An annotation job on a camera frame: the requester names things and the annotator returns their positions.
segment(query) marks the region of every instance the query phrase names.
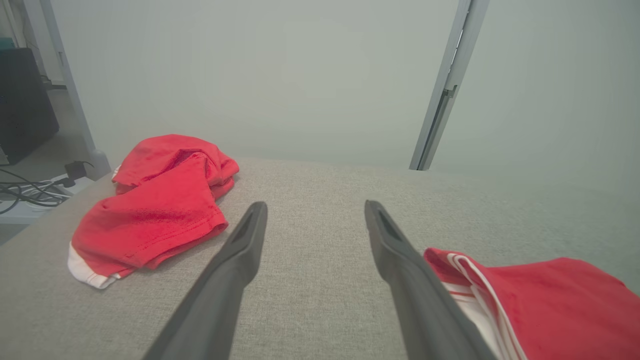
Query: gray fabric surface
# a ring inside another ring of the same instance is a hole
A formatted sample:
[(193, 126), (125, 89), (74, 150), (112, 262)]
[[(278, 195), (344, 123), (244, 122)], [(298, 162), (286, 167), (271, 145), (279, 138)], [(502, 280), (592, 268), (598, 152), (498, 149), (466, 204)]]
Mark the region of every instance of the gray fabric surface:
[(266, 201), (262, 263), (247, 287), (232, 359), (406, 359), (391, 294), (373, 263), (365, 199), (380, 201), (418, 251), (484, 265), (584, 259), (640, 291), (640, 211), (601, 193), (447, 174), (243, 158), (219, 201), (219, 237), (96, 290), (66, 266), (108, 178), (0, 247), (1, 359), (139, 359), (245, 209)]

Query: metal frame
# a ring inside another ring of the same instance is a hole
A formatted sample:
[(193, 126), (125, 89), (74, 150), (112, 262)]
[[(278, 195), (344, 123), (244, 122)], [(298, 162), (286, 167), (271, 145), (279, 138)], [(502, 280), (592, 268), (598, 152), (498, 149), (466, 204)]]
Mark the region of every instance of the metal frame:
[(51, 35), (51, 42), (58, 54), (58, 63), (62, 69), (62, 76), (65, 79), (69, 97), (71, 98), (71, 104), (76, 112), (76, 118), (84, 138), (84, 143), (89, 151), (89, 157), (91, 157), (91, 161), (95, 167), (90, 169), (93, 172), (91, 175), (93, 175), (93, 177), (100, 178), (111, 172), (109, 161), (102, 151), (95, 148), (95, 143), (93, 142), (93, 137), (91, 136), (91, 131), (89, 130), (89, 125), (86, 122), (86, 117), (84, 116), (84, 111), (80, 103), (80, 96), (78, 96), (76, 84), (74, 83), (71, 69), (69, 69), (68, 66), (67, 56), (65, 55), (65, 50), (62, 45), (62, 38), (60, 37), (60, 31), (58, 30), (58, 23), (56, 22), (53, 7), (51, 6), (51, 0), (40, 0), (40, 6), (42, 7), (42, 13), (44, 14), (49, 34)]
[(476, 40), (480, 34), (480, 27), (488, 6), (489, 0), (470, 0), (466, 9), (463, 1), (458, 6), (449, 41), (442, 56), (438, 79), (431, 94), (429, 107), (409, 169), (428, 170), (431, 166), (462, 79), (467, 71), (471, 54), (476, 46)]

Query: fabric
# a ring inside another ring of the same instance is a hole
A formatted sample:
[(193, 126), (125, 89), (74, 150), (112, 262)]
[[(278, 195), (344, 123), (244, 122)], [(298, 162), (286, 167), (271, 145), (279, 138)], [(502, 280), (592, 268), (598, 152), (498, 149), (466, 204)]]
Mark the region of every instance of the fabric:
[(79, 286), (63, 259), (80, 219), (113, 196), (110, 176), (0, 246), (0, 359), (142, 359), (255, 201), (267, 203), (269, 220), (260, 268), (242, 296), (231, 360), (407, 360), (389, 286), (371, 255), (367, 199), (384, 205), (416, 249), (458, 249), (485, 266), (570, 256), (640, 293), (640, 208), (605, 193), (433, 171), (234, 159), (242, 171), (218, 201), (227, 230), (106, 291)]
[(485, 267), (460, 252), (429, 248), (425, 260), (501, 359), (640, 359), (640, 297), (581, 260)]
[(237, 171), (235, 161), (200, 139), (142, 141), (113, 178), (119, 195), (99, 201), (80, 222), (69, 270), (105, 288), (220, 234), (228, 223), (215, 200), (233, 186)]

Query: cable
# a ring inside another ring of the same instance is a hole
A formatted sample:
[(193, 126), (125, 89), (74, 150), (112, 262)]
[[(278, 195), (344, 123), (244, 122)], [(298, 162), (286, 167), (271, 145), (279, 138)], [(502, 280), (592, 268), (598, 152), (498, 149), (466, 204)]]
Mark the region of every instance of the cable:
[[(49, 181), (48, 183), (41, 182), (41, 183), (35, 183), (35, 184), (40, 185), (40, 186), (46, 186), (46, 187), (45, 187), (45, 189), (46, 189), (46, 188), (48, 188), (52, 183)], [(27, 183), (13, 183), (13, 184), (8, 184), (8, 185), (11, 185), (11, 186), (18, 186), (18, 187), (20, 187), (20, 188), (22, 188), (23, 190), (26, 190), (26, 191), (28, 191), (28, 192), (39, 192), (36, 188), (34, 188), (33, 186), (31, 186), (30, 184), (27, 184)]]
[(17, 178), (18, 178), (18, 179), (20, 179), (20, 180), (24, 180), (24, 181), (25, 181), (25, 182), (27, 182), (29, 185), (31, 185), (31, 186), (33, 186), (34, 188), (38, 189), (38, 191), (39, 191), (39, 192), (44, 193), (44, 191), (42, 191), (39, 187), (37, 187), (35, 183), (32, 183), (31, 181), (29, 181), (29, 180), (27, 180), (27, 179), (23, 178), (22, 176), (17, 175), (17, 174), (14, 174), (13, 172), (10, 172), (10, 171), (5, 170), (5, 169), (3, 169), (3, 168), (0, 168), (0, 171), (2, 171), (2, 172), (6, 172), (6, 173), (7, 173), (7, 174), (9, 174), (9, 175), (15, 176), (15, 177), (17, 177)]
[[(25, 181), (0, 181), (0, 185), (30, 185), (31, 183), (27, 183)], [(36, 185), (47, 185), (51, 184), (51, 181), (39, 181), (34, 183)]]
[[(8, 190), (8, 188), (5, 188), (4, 186), (1, 186), (1, 185), (0, 185), (0, 188), (2, 188), (3, 190)], [(18, 194), (22, 195), (22, 189), (20, 189), (19, 186), (18, 186)], [(15, 208), (15, 206), (18, 204), (18, 201), (20, 201), (20, 199), (18, 199), (18, 197), (15, 197), (13, 204), (11, 204), (11, 206), (9, 206), (8, 208), (0, 211), (0, 215), (8, 213), (9, 210)]]
[(35, 205), (45, 206), (47, 208), (55, 208), (56, 206), (60, 205), (60, 204), (44, 204), (42, 202), (38, 202), (36, 200), (33, 200), (30, 197), (24, 196), (21, 193), (14, 193), (13, 191), (11, 191), (11, 190), (9, 190), (7, 188), (3, 188), (3, 192), (4, 193), (8, 193), (10, 195), (13, 195), (13, 196), (15, 196), (16, 198), (18, 198), (20, 200), (23, 200), (23, 201), (26, 201), (26, 202), (30, 202), (30, 203), (35, 204)]
[(52, 209), (52, 208), (43, 208), (42, 206), (36, 206), (36, 205), (30, 204), (28, 202), (26, 203), (26, 205), (29, 206), (30, 208), (36, 209), (38, 211), (49, 211), (49, 210)]
[[(51, 183), (51, 184), (48, 184), (47, 186), (45, 186), (45, 188), (44, 188), (44, 189), (42, 189), (42, 190), (43, 190), (44, 192), (47, 192), (47, 190), (48, 190), (48, 189), (53, 188), (54, 186), (56, 186), (56, 184)], [(43, 193), (39, 193), (39, 194), (36, 196), (36, 200), (37, 200), (37, 201), (40, 201), (40, 200), (42, 199), (42, 195), (43, 195)]]
[(55, 199), (55, 196), (62, 196), (62, 197), (66, 197), (66, 198), (68, 198), (68, 199), (69, 199), (69, 198), (71, 198), (71, 196), (70, 196), (70, 195), (67, 195), (67, 194), (64, 194), (64, 193), (50, 193), (50, 192), (44, 192), (44, 193), (45, 193), (45, 194), (47, 194), (47, 195), (49, 195), (50, 197), (52, 197), (52, 198), (54, 198), (54, 199)]

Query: white stripe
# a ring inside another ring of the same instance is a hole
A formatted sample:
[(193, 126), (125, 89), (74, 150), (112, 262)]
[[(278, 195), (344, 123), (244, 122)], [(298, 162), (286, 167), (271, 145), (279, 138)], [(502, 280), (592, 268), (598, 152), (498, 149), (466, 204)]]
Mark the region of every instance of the white stripe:
[(455, 291), (456, 293), (462, 293), (462, 294), (473, 294), (471, 292), (471, 289), (468, 286), (451, 284), (449, 282), (443, 282), (442, 284), (444, 285), (444, 288), (447, 289), (448, 291)]
[(453, 261), (453, 257), (454, 257), (455, 255), (457, 255), (457, 254), (454, 254), (454, 253), (452, 253), (452, 252), (448, 253), (448, 254), (447, 254), (447, 260), (448, 260), (448, 262), (449, 262), (449, 263), (450, 263), (454, 268), (456, 268), (456, 270), (457, 270), (457, 271), (462, 272), (462, 271), (460, 270), (460, 268), (458, 267), (458, 264), (456, 264), (456, 262), (455, 262), (455, 261)]
[(502, 330), (504, 330), (504, 332), (501, 331), (500, 333), (502, 334), (502, 337), (504, 338), (505, 344), (507, 345), (508, 349), (510, 350), (509, 352), (511, 353), (513, 351), (513, 355), (517, 356), (517, 358), (519, 358), (521, 360), (526, 360), (527, 356), (524, 353), (524, 350), (522, 350), (522, 347), (520, 346), (520, 342), (518, 341), (518, 337), (516, 336), (515, 332), (513, 331), (513, 327), (511, 326), (511, 322), (509, 321), (509, 316), (507, 315), (507, 313), (504, 310), (502, 304), (500, 303), (500, 300), (498, 299), (498, 295), (496, 295), (495, 290), (493, 289), (493, 286), (491, 286), (491, 284), (489, 283), (489, 280), (486, 279), (484, 274), (480, 270), (478, 270), (478, 268), (475, 266), (475, 264), (473, 264), (473, 262), (471, 262), (469, 260), (469, 258), (467, 258), (466, 256), (455, 254), (455, 256), (453, 257), (453, 260), (454, 260), (455, 263), (458, 264), (459, 269), (462, 269), (462, 273), (465, 275), (467, 280), (469, 280), (472, 284), (474, 284), (474, 282), (471, 279), (471, 277), (468, 275), (468, 273), (467, 273), (466, 269), (464, 268), (464, 266), (460, 263), (461, 260), (466, 261), (467, 265), (474, 271), (474, 273), (483, 282), (484, 287), (489, 291), (489, 294), (492, 296), (492, 298), (495, 301), (496, 306), (498, 308), (498, 316), (499, 316), (498, 320), (499, 320), (500, 328)]
[(484, 339), (489, 349), (493, 352), (497, 360), (510, 360), (506, 357), (506, 352), (502, 350), (504, 344), (495, 328), (493, 316), (487, 315), (480, 302), (474, 297), (466, 297), (468, 301), (456, 301), (462, 312), (477, 327), (480, 335)]
[(450, 294), (451, 297), (453, 298), (453, 300), (455, 300), (456, 302), (476, 302), (476, 298), (471, 297), (471, 296), (464, 296), (464, 295), (456, 295), (456, 294)]
[(484, 301), (483, 296), (480, 294), (479, 288), (476, 285), (472, 285), (471, 288), (472, 288), (472, 291), (474, 291), (474, 293), (476, 294), (476, 299), (478, 301), (478, 304), (480, 304), (480, 307), (482, 308), (484, 313), (487, 315), (487, 318), (490, 319), (491, 328), (493, 329), (493, 333), (495, 334), (495, 342), (498, 344), (498, 347), (500, 350), (500, 356), (503, 359), (517, 360), (518, 359), (517, 357), (513, 358), (509, 356), (509, 352), (507, 351), (507, 346), (504, 344), (504, 338), (502, 337), (502, 335), (500, 334), (500, 330), (498, 329), (498, 323), (496, 322), (496, 318), (493, 315), (492, 311), (487, 306), (486, 302)]
[(113, 178), (114, 178), (114, 177), (116, 177), (116, 175), (118, 175), (118, 170), (120, 170), (120, 167), (121, 167), (121, 166), (122, 166), (122, 165), (118, 165), (118, 166), (116, 167), (116, 169), (113, 171), (113, 175), (111, 176), (111, 180), (113, 180)]
[(120, 278), (120, 274), (118, 273), (109, 277), (96, 274), (89, 265), (87, 265), (86, 261), (80, 256), (80, 254), (77, 253), (71, 245), (71, 242), (69, 242), (67, 267), (78, 281), (84, 282), (98, 289), (104, 289)]

